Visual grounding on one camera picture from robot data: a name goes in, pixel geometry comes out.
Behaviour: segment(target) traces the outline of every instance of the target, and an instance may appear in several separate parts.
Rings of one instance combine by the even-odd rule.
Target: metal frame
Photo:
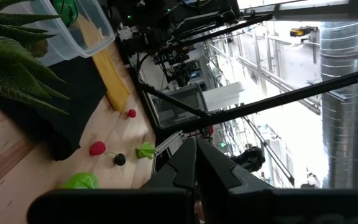
[[[247,116],[259,111],[267,110],[287,103],[292,103],[294,101],[302,100],[304,98],[319,95],[328,91],[358,83],[358,72],[355,72],[349,75],[345,75],[343,77],[335,78],[333,80],[321,82],[311,86],[306,86],[304,88],[293,90],[288,93],[283,93],[278,96],[273,96],[255,103],[250,103],[248,105],[240,106],[238,108],[233,108],[231,110],[221,111],[219,113],[207,113],[205,111],[193,108],[192,106],[181,102],[169,95],[166,95],[161,91],[154,89],[152,86],[148,86],[144,83],[141,83],[139,81],[139,77],[136,71],[133,68],[130,68],[129,71],[132,81],[134,82],[135,88],[139,93],[140,101],[142,102],[143,107],[146,110],[147,116],[152,123],[154,131],[157,136],[160,136],[162,138],[166,138],[177,131],[189,133],[214,124],[223,123],[225,121],[230,121],[232,119]],[[169,128],[163,128],[159,124],[156,114],[153,115],[153,110],[151,108],[152,102],[150,102],[150,100],[145,97],[145,94],[147,93],[151,93],[157,97],[161,97],[163,100],[166,100],[177,107],[180,107],[184,110],[189,111],[190,113],[194,113],[200,116],[200,118],[192,121],[187,121],[181,124],[176,124]]]
[[[358,0],[288,2],[240,11],[245,16],[271,13],[276,21],[358,21]]]
[[[177,45],[171,46],[163,51],[171,51],[175,49],[180,49],[182,47],[185,47],[187,45],[195,44],[197,42],[204,42],[205,40],[208,40],[213,37],[220,36],[222,34],[226,34],[228,32],[232,32],[237,29],[241,29],[247,26],[250,26],[252,24],[256,24],[262,21],[266,21],[272,18],[272,15],[266,15],[266,16],[254,16],[252,20],[249,20],[243,24],[239,24],[237,26],[233,26],[224,30],[220,30],[218,32],[208,34],[193,40],[187,40],[184,42],[180,42]],[[248,105],[240,106],[237,108],[233,108],[231,110],[227,111],[220,111],[218,113],[209,113],[202,111],[198,108],[194,108],[170,95],[167,95],[161,91],[156,90],[154,87],[145,84],[140,78],[139,74],[137,73],[137,70],[133,67],[128,68],[129,75],[131,77],[132,82],[134,83],[134,86],[138,92],[140,102],[142,103],[145,113],[147,117],[150,120],[151,126],[155,132],[156,135],[156,144],[158,145],[160,142],[163,142],[166,140],[166,138],[169,138],[172,134],[175,134],[179,131],[183,131],[184,133],[189,133],[192,131],[196,131],[214,124],[223,123],[226,121],[230,121],[232,119],[236,118],[243,118],[247,115],[267,110],[269,108],[273,108],[276,106],[284,105],[287,103],[291,103],[294,101],[300,101],[305,98],[309,98],[315,95],[319,95],[322,93],[326,93],[329,91],[336,90],[338,88],[342,88],[345,86],[353,85],[358,83],[358,72],[345,75],[343,77],[339,77],[333,80],[329,80],[326,82],[314,84],[311,86],[306,86],[304,88],[300,88],[297,90],[289,91],[286,93],[283,93],[278,96],[273,96],[264,100],[260,100],[255,103],[250,103]],[[152,94],[162,100],[165,100],[179,108],[182,108],[190,113],[193,113],[197,115],[199,118],[191,121],[187,121],[181,124],[176,124],[173,126],[170,126],[168,128],[164,128],[160,125],[158,121],[158,115],[156,114],[154,110],[153,102],[149,96],[149,94]],[[280,169],[283,171],[283,173],[287,176],[288,180],[293,184],[293,177],[289,173],[289,171],[286,170],[286,168],[282,165],[279,166]]]

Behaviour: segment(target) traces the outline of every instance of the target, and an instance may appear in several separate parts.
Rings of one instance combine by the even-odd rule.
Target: black metal pole
[[[247,105],[234,108],[228,111],[211,114],[205,118],[199,118],[193,121],[187,121],[185,123],[176,124],[169,128],[165,128],[167,133],[174,133],[176,131],[183,130],[184,133],[189,133],[203,127],[211,126],[214,124],[223,123],[232,119],[247,116],[259,111],[267,110],[276,106],[292,103],[304,98],[315,96],[318,94],[326,93],[328,91],[343,88],[345,86],[356,84],[358,81],[358,72],[344,75],[343,77],[335,78],[329,81],[321,82],[297,90],[293,90],[288,93],[283,93],[278,96],[273,96],[264,100],[260,100],[255,103],[249,103]]]
[[[197,115],[202,118],[207,118],[209,116],[209,114],[205,113],[204,111],[202,111],[198,108],[194,108],[191,105],[182,102],[181,100],[178,100],[170,95],[167,95],[161,91],[158,91],[154,87],[152,87],[148,84],[140,83],[140,87],[141,87],[141,89],[143,89],[143,91],[146,91],[147,93],[157,96],[158,98],[165,100],[165,101],[171,103],[172,105],[175,105],[181,109],[189,111],[190,113],[192,113],[194,115]]]
[[[176,49],[181,49],[183,47],[187,47],[189,45],[192,45],[192,44],[197,44],[199,42],[204,42],[208,39],[211,39],[213,37],[219,37],[220,35],[223,35],[223,34],[227,34],[227,33],[230,33],[230,32],[233,32],[235,30],[238,30],[238,29],[241,29],[241,28],[245,28],[245,27],[249,27],[251,25],[254,25],[254,24],[257,24],[257,23],[260,23],[260,22],[263,22],[263,21],[267,21],[267,20],[270,20],[270,19],[273,19],[273,15],[269,14],[269,15],[266,15],[266,16],[256,16],[254,19],[251,19],[245,23],[242,23],[242,24],[239,24],[239,25],[236,25],[236,26],[232,26],[232,27],[229,27],[229,28],[226,28],[224,30],[219,30],[217,32],[214,32],[212,34],[207,34],[207,35],[204,35],[202,37],[198,37],[198,38],[195,38],[193,40],[187,40],[187,41],[183,41],[179,44],[176,44],[176,45],[173,45],[171,47],[168,47],[166,49],[164,49],[163,51],[172,51],[172,50],[176,50]]]
[[[188,34],[175,34],[174,38],[180,39],[180,40],[186,39],[186,38],[189,38],[189,37],[193,37],[194,35],[201,34],[201,33],[216,29],[216,28],[221,27],[221,26],[222,26],[222,24],[211,25],[210,27],[200,29],[200,30],[197,30],[197,31],[194,31],[194,32],[189,32]]]
[[[284,175],[287,177],[288,181],[292,184],[292,186],[295,185],[295,178],[292,176],[290,171],[285,167],[285,165],[281,162],[281,160],[278,158],[274,150],[269,146],[269,144],[266,143],[266,140],[264,137],[260,134],[258,128],[249,120],[248,117],[243,117],[245,121],[248,123],[250,128],[253,130],[255,135],[259,138],[259,141],[263,144],[263,146],[266,148],[267,152],[270,154],[274,162],[278,165],[280,170],[284,173]]]

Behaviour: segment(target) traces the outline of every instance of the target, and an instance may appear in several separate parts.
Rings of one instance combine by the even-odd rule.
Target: cable
[[[147,58],[148,56],[150,56],[150,55],[149,55],[149,54],[144,55],[143,58],[142,58],[142,60],[140,60],[140,61],[138,60],[138,61],[137,61],[137,63],[136,63],[136,64],[137,64],[137,65],[136,65],[136,72],[137,72],[137,73],[140,72],[140,68],[141,68],[141,66],[142,66],[142,64],[143,64],[143,62],[144,62],[144,60],[146,60],[146,58]]]
[[[206,6],[207,4],[209,4],[209,3],[213,2],[213,1],[214,1],[214,0],[208,0],[206,3],[201,4],[201,5],[199,5],[199,6],[192,6],[191,4],[186,3],[185,0],[182,0],[182,1],[180,1],[180,4],[182,4],[182,5],[184,5],[184,6],[187,6],[187,7],[190,7],[190,8],[192,8],[192,9],[199,9],[199,8],[204,7],[204,6]]]
[[[305,43],[302,41],[297,44],[284,45],[283,48],[285,50],[300,50],[303,46],[305,46]]]
[[[186,31],[182,32],[181,34],[177,34],[177,36],[180,37],[181,35],[188,35],[188,34],[191,34],[193,32],[196,32],[196,31],[199,31],[199,30],[204,29],[206,27],[210,27],[210,26],[214,26],[214,25],[215,25],[215,22],[211,22],[209,24],[205,24],[205,25],[196,27],[196,28],[191,29],[191,30],[186,30]]]
[[[247,32],[255,29],[256,27],[262,25],[262,23],[258,23],[256,26],[254,26],[253,28],[251,28],[250,30],[248,30]],[[230,37],[235,37],[235,36],[238,36],[238,35],[241,35],[241,34],[245,34],[245,32],[242,32],[242,33],[239,33],[239,34],[234,34],[234,35],[230,35],[230,36],[226,36],[226,37],[216,37],[216,38],[212,38],[212,40],[219,40],[219,39],[226,39],[226,38],[230,38]]]
[[[162,90],[162,87],[164,86],[164,78],[165,78],[165,75],[162,76],[162,82],[161,82],[160,90]]]

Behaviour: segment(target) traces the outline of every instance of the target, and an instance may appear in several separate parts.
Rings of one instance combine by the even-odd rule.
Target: metal pipe
[[[239,34],[237,34],[237,41],[239,44],[240,56],[242,57],[244,55],[244,53],[242,51],[241,37]],[[246,70],[243,65],[241,65],[241,67],[242,67],[242,74],[243,74],[244,78],[246,78]]]
[[[225,111],[224,113],[214,113],[206,118],[198,118],[195,120],[176,124],[174,126],[164,128],[163,131],[166,134],[174,133],[179,130],[183,130],[184,133],[189,133],[192,132],[193,130],[211,126],[214,124],[219,124],[225,121],[230,121],[232,119],[240,118],[242,116],[247,116],[259,111],[274,108],[276,106],[292,103],[311,96],[326,93],[327,91],[344,88],[345,86],[351,86],[353,84],[356,84],[357,80],[358,80],[358,72],[354,72],[339,78],[327,80],[325,82],[321,82],[311,86],[306,86],[297,90],[293,90],[288,93],[283,93],[278,96],[273,96],[254,103],[249,103],[247,105],[240,106],[238,108],[233,108]]]
[[[183,41],[183,42],[181,42],[179,44],[176,44],[174,46],[171,46],[171,47],[168,47],[166,49],[163,49],[162,52],[163,53],[164,52],[171,52],[172,50],[181,49],[183,47],[187,47],[187,46],[192,45],[192,44],[197,44],[199,42],[203,42],[203,41],[206,41],[206,40],[211,39],[213,37],[218,37],[218,36],[223,35],[223,34],[228,34],[228,33],[233,32],[235,30],[245,28],[245,27],[249,27],[251,25],[254,25],[254,24],[257,24],[257,23],[260,23],[260,22],[263,22],[263,21],[270,20],[272,18],[273,18],[273,15],[271,15],[271,14],[265,15],[265,16],[255,17],[255,18],[253,18],[251,20],[248,20],[245,23],[241,23],[241,24],[238,24],[236,26],[228,27],[226,29],[213,32],[212,34],[207,34],[207,35],[204,35],[204,36],[201,36],[201,37],[197,37],[195,39]]]
[[[278,48],[277,48],[277,42],[273,41],[273,48],[274,48],[274,60],[276,60],[276,74],[277,77],[281,78],[281,71],[280,71],[280,59],[278,55]]]
[[[263,144],[263,146],[266,148],[267,152],[269,153],[269,155],[272,157],[272,159],[274,160],[274,162],[276,162],[276,164],[278,165],[278,167],[280,168],[280,170],[284,173],[284,175],[287,177],[287,179],[290,181],[290,183],[292,184],[292,186],[294,186],[295,184],[295,179],[293,178],[293,176],[291,175],[290,171],[288,171],[288,169],[285,167],[285,165],[281,162],[281,160],[277,157],[276,153],[274,153],[273,149],[269,146],[269,144],[267,144],[266,140],[264,139],[264,137],[261,135],[261,133],[259,132],[258,128],[249,120],[248,117],[243,117],[245,119],[245,121],[248,123],[249,127],[252,129],[252,131],[254,132],[254,134],[259,138],[260,142]]]
[[[257,72],[257,70],[255,68],[252,68],[248,65],[246,65],[247,68]],[[272,80],[269,76],[266,76],[265,74],[261,73],[261,77],[265,80],[267,80],[270,84],[272,84],[273,86],[277,87],[279,90],[283,91],[284,93],[288,93],[292,90],[286,88],[285,86],[282,86],[281,84],[279,84],[278,82],[276,82],[275,80]],[[316,115],[320,115],[320,110],[315,108],[311,103],[307,102],[306,100],[302,99],[302,100],[298,100],[298,102],[300,104],[302,104],[303,106],[305,106],[306,108],[308,108],[309,110],[311,110],[313,113],[315,113]]]
[[[358,21],[358,7],[345,1],[305,1],[241,9],[245,16],[274,13],[276,21]]]
[[[248,65],[250,65],[250,67],[256,67],[256,64],[254,64],[253,62],[251,62],[250,60],[246,59],[246,58],[243,58],[243,57],[239,57],[239,56],[236,56],[239,60],[247,63]],[[292,90],[296,90],[298,89],[297,87],[289,84],[286,80],[274,75],[273,73],[269,72],[268,70],[262,68],[262,73],[266,74],[266,76],[270,77],[271,79],[275,80],[276,82],[278,82],[279,84],[287,87],[290,91]],[[312,104],[314,105],[317,105],[319,106],[320,105],[320,101],[315,99],[314,97],[309,97],[308,100],[310,102],[312,102]]]
[[[267,87],[265,80],[260,79],[260,75],[262,74],[262,67],[260,65],[260,55],[259,55],[259,47],[258,47],[258,39],[256,38],[255,29],[252,32],[252,36],[254,38],[254,47],[255,47],[255,57],[256,57],[256,65],[258,69],[257,77],[258,77],[258,85],[262,89],[262,93],[266,96],[267,95]]]
[[[271,52],[270,52],[270,41],[269,41],[269,38],[267,37],[268,31],[269,30],[266,27],[265,40],[266,40],[266,49],[267,49],[267,63],[268,63],[269,72],[273,72],[272,55],[271,55]]]
[[[223,74],[223,71],[209,58],[207,57],[210,63],[212,63],[213,66],[219,71],[220,74]]]
[[[247,35],[253,35],[251,32],[244,32],[244,34],[247,34]],[[257,38],[266,38],[266,36],[260,36],[260,35],[257,35],[256,36]],[[286,40],[286,39],[283,39],[281,37],[278,37],[278,36],[274,36],[274,35],[268,35],[267,38],[269,39],[272,39],[272,40],[276,40],[276,41],[280,41],[280,42],[283,42],[283,43],[287,43],[287,44],[292,44],[293,42],[289,41],[289,40]],[[315,43],[313,42],[313,40],[311,40],[311,42],[309,41],[304,41],[305,44],[311,44],[311,45],[317,45],[317,46],[320,46],[319,43]]]
[[[322,22],[320,25],[320,73],[323,82],[358,71],[358,22]],[[334,89],[346,102],[321,95],[323,128],[322,156],[327,169],[322,172],[323,188],[358,188],[358,85]]]
[[[228,56],[226,53],[222,52],[220,49],[218,49],[217,47],[213,46],[212,44],[210,44],[209,46],[211,46],[211,48],[213,50],[215,50],[217,53],[219,53],[219,55],[222,55],[223,57],[225,57],[226,59],[229,59],[231,61],[233,61],[234,59],[230,56]],[[236,55],[236,58],[237,58],[237,61],[238,60],[242,60],[243,62],[247,63],[249,66],[248,67],[252,67],[254,70],[258,71],[259,70],[257,69],[257,65],[254,63],[254,62],[251,62],[250,60],[246,59],[246,58],[243,58],[241,56],[238,56]],[[274,75],[273,73],[269,72],[268,70],[264,69],[264,68],[261,68],[261,71],[263,73],[265,73],[266,75],[272,77],[274,80],[276,80],[277,82],[279,82],[280,84],[282,84],[283,86],[289,88],[290,90],[296,90],[298,89],[297,87],[295,86],[292,86],[291,84],[289,84],[286,80]],[[320,105],[320,101],[315,99],[314,97],[310,97],[308,98],[309,101],[311,101],[313,104],[315,105]]]

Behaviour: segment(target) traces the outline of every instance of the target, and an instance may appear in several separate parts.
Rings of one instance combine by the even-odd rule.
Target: black cloth
[[[84,128],[107,89],[92,58],[77,57],[52,65],[50,69],[67,84],[42,81],[70,100],[53,97],[45,101],[70,115],[25,105],[3,97],[0,97],[0,109],[33,138],[47,140],[50,144],[50,155],[59,161],[67,159],[80,148]]]

